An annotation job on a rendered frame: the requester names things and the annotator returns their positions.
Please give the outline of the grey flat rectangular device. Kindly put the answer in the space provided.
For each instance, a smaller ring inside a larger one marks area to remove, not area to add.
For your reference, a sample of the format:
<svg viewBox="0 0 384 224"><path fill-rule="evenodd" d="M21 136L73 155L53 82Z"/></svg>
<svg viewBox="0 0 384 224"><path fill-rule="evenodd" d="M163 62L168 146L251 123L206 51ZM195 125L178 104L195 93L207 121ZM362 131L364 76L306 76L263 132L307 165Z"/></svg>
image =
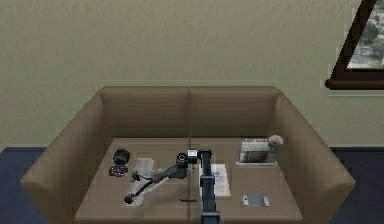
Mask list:
<svg viewBox="0 0 384 224"><path fill-rule="evenodd" d="M243 193L242 201L244 206L269 207L270 201L267 194Z"/></svg>

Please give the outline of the grey round ball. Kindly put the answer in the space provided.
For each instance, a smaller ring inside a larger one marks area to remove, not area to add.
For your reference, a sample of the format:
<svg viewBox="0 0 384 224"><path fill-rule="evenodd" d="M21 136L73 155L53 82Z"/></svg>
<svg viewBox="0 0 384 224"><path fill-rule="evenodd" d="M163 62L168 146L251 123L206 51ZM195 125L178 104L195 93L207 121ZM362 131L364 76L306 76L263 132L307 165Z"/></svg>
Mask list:
<svg viewBox="0 0 384 224"><path fill-rule="evenodd" d="M271 149L276 149L278 148L280 145L282 145L284 143L284 140L281 136L279 135L272 135L268 138L268 146L271 148Z"/></svg>

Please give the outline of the white book with blue print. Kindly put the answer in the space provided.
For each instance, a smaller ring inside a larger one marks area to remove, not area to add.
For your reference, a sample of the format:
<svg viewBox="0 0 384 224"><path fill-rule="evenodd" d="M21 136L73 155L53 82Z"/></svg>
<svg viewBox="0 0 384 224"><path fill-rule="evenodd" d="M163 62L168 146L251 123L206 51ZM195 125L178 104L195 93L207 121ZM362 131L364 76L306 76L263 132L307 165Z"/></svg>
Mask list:
<svg viewBox="0 0 384 224"><path fill-rule="evenodd" d="M211 173L215 177L215 197L229 198L231 196L231 192L226 166L224 164L212 164Z"/></svg>

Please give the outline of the brown sofa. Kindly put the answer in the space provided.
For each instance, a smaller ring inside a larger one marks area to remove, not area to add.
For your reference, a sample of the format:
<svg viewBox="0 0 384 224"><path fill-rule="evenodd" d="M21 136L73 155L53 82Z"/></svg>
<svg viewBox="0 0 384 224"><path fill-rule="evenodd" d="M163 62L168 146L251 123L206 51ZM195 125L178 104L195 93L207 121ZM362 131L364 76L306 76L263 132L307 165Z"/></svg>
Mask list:
<svg viewBox="0 0 384 224"><path fill-rule="evenodd" d="M271 149L276 166L236 164L244 139L272 135L284 140ZM220 224L330 224L355 184L274 87L105 87L21 183L47 224L201 224L196 172L166 182L138 207L124 205L130 178L108 173L119 148L165 168L192 147L210 149L226 166L231 196L216 202ZM243 193L267 194L270 206L244 206Z"/></svg>

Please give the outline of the black flat disc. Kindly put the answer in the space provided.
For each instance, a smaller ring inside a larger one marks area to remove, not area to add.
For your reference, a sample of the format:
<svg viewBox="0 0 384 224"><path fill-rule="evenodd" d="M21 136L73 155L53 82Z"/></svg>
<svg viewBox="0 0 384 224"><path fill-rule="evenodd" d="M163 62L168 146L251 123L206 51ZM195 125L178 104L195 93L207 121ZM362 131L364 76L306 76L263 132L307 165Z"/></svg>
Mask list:
<svg viewBox="0 0 384 224"><path fill-rule="evenodd" d="M109 175L115 177L122 177L128 172L126 166L114 165L109 169Z"/></svg>

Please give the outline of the pale paper sheet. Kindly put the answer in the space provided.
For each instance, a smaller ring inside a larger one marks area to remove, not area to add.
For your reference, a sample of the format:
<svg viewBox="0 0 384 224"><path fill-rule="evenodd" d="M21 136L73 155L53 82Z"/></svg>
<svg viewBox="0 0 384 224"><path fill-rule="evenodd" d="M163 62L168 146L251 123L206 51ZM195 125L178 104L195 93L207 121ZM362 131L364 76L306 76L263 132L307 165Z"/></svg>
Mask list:
<svg viewBox="0 0 384 224"><path fill-rule="evenodd" d="M142 173L142 172L145 172L147 170L153 170L153 165L154 165L154 160L152 158L137 158L136 159L136 163L135 163L135 166L134 166L134 169L132 171L132 173L134 171L138 171L139 173ZM129 181L129 187L128 187L128 190L130 189L130 186L131 184L136 181L134 180L132 177Z"/></svg>

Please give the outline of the dark framed window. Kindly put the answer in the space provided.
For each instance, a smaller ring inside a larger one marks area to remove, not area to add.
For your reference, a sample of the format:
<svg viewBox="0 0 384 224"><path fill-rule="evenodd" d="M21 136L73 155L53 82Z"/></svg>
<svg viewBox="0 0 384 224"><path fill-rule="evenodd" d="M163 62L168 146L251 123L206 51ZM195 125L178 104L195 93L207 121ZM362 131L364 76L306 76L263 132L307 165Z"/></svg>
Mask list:
<svg viewBox="0 0 384 224"><path fill-rule="evenodd" d="M384 90L384 69L349 68L368 18L377 0L361 0L342 49L325 86L330 90Z"/></svg>

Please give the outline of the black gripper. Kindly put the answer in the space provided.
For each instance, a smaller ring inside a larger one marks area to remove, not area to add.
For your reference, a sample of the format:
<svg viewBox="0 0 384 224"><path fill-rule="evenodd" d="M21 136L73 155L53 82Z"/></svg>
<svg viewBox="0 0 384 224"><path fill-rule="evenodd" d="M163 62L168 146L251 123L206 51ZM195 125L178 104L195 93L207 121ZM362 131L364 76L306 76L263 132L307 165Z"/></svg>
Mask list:
<svg viewBox="0 0 384 224"><path fill-rule="evenodd" d="M139 173L134 171L131 177L134 181L124 197L126 205L141 205L145 196L166 183L169 178L184 179L187 177L188 156L186 153L179 153L174 166L167 168L164 172L147 170Z"/></svg>

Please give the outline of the black round drum-shaped object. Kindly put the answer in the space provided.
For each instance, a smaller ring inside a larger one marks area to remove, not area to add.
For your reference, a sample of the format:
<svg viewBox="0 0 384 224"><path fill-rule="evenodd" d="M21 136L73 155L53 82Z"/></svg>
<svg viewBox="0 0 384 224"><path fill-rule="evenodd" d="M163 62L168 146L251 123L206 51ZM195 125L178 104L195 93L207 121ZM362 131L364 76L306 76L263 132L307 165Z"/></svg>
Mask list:
<svg viewBox="0 0 384 224"><path fill-rule="evenodd" d="M116 165L125 165L129 162L130 153L125 149L118 149L113 155L113 162Z"/></svg>

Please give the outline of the grey open laptop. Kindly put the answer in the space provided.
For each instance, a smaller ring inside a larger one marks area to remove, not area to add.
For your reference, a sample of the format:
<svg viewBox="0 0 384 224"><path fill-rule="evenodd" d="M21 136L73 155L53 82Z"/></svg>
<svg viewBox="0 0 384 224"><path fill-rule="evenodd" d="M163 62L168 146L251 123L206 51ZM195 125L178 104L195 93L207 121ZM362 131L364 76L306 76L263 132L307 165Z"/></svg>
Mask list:
<svg viewBox="0 0 384 224"><path fill-rule="evenodd" d="M276 166L275 154L268 145L267 138L244 139L241 142L237 165Z"/></svg>

